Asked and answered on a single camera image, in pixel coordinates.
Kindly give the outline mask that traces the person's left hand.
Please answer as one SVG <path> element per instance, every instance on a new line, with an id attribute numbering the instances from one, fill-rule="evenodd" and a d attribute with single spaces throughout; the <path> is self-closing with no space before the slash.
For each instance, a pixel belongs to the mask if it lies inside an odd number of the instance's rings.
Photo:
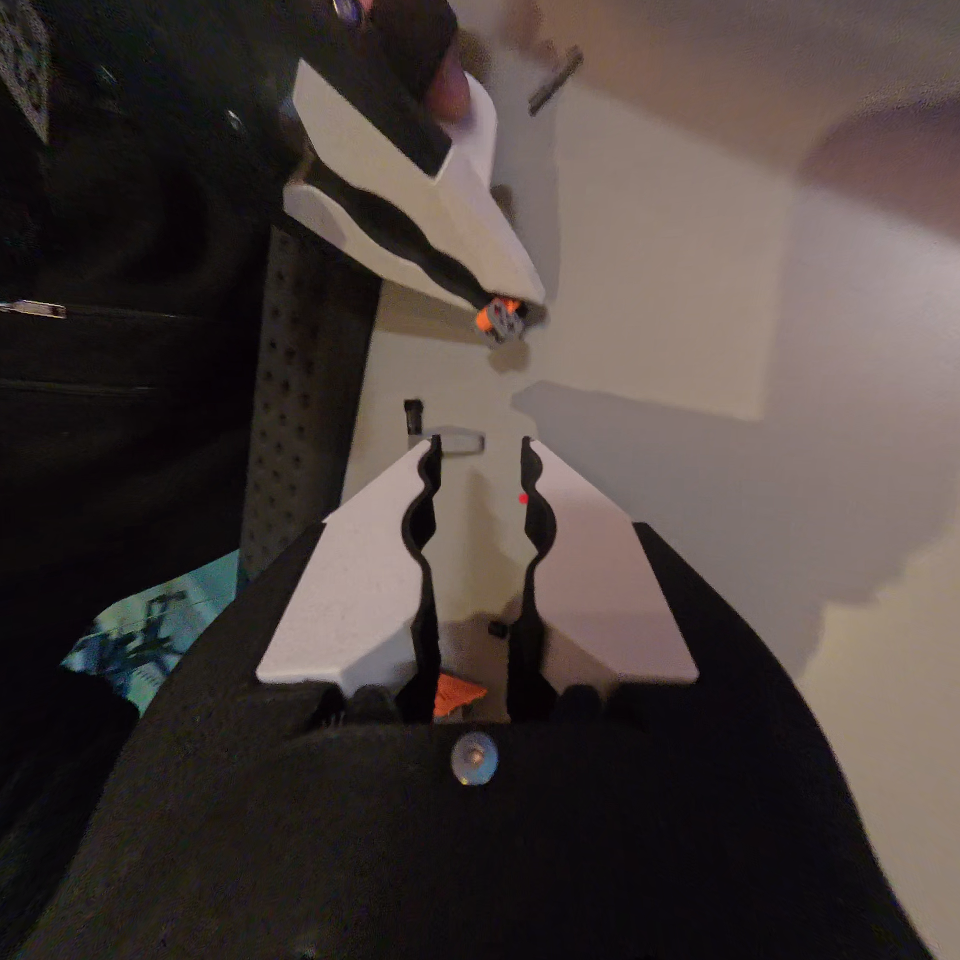
<path id="1" fill-rule="evenodd" d="M 471 90 L 460 61 L 459 36 L 455 35 L 440 59 L 427 89 L 424 106 L 440 124 L 457 124 L 471 109 Z"/>

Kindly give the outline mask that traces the black perforated board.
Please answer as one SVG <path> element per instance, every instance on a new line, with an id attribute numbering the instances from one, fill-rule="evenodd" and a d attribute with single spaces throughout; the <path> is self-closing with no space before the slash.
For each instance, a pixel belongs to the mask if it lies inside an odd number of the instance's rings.
<path id="1" fill-rule="evenodd" d="M 340 504 L 380 281 L 294 224 L 272 228 L 238 586 Z"/>

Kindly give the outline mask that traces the grey beam black axle assembly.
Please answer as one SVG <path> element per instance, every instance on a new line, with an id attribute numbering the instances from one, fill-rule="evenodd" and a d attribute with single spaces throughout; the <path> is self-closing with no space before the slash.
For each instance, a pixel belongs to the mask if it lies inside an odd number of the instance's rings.
<path id="1" fill-rule="evenodd" d="M 424 402 L 419 398 L 403 401 L 403 416 L 408 449 L 438 437 L 442 453 L 448 457 L 478 454 L 486 450 L 486 434 L 482 430 L 452 425 L 424 425 Z"/>

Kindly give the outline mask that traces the dark grey rod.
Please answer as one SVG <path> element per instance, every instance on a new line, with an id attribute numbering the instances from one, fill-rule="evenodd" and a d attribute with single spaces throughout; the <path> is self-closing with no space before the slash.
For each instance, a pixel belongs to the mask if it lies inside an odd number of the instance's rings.
<path id="1" fill-rule="evenodd" d="M 528 116 L 536 116 L 559 90 L 577 73 L 584 62 L 584 53 L 579 45 L 570 46 L 552 72 L 542 80 L 527 100 Z"/>

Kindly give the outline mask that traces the grey and orange brick model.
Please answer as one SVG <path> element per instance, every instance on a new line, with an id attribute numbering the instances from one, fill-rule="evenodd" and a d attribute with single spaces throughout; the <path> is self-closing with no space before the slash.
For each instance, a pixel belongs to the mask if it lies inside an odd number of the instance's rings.
<path id="1" fill-rule="evenodd" d="M 435 689 L 433 721 L 462 722 L 488 694 L 487 688 L 472 680 L 440 672 Z"/>

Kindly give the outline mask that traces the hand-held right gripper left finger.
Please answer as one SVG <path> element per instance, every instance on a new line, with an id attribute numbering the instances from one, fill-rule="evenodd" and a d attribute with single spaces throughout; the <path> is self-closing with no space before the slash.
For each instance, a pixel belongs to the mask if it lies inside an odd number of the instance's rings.
<path id="1" fill-rule="evenodd" d="M 378 686 L 406 721 L 434 716 L 436 601 L 424 546 L 436 530 L 441 442 L 419 440 L 322 522 L 259 664 L 262 684 Z"/>

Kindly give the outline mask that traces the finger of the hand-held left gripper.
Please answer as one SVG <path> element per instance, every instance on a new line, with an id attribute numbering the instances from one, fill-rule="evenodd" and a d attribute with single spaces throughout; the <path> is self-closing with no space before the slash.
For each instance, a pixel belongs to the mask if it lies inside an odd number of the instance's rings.
<path id="1" fill-rule="evenodd" d="M 486 289 L 456 259 L 436 252 L 422 238 L 390 232 L 385 236 L 367 234 L 338 201 L 313 184 L 288 182 L 283 212 L 382 280 L 462 309 L 479 310 L 487 305 Z"/>
<path id="2" fill-rule="evenodd" d="M 361 138 L 355 115 L 336 118 L 339 125 L 320 136 L 320 152 L 304 126 L 313 160 L 291 181 L 321 188 L 370 236 L 422 238 L 457 260 L 486 289 L 487 302 L 497 294 L 545 301 L 537 269 L 490 187 L 455 158 L 436 179 L 427 178 L 384 139 Z"/>

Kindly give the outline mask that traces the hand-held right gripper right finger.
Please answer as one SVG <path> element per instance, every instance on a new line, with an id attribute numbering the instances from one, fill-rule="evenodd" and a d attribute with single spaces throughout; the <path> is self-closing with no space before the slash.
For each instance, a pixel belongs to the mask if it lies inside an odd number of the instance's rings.
<path id="1" fill-rule="evenodd" d="M 507 634 L 507 715 L 544 721 L 571 688 L 689 686 L 700 672 L 633 522 L 540 440 L 523 437 L 535 555 Z"/>

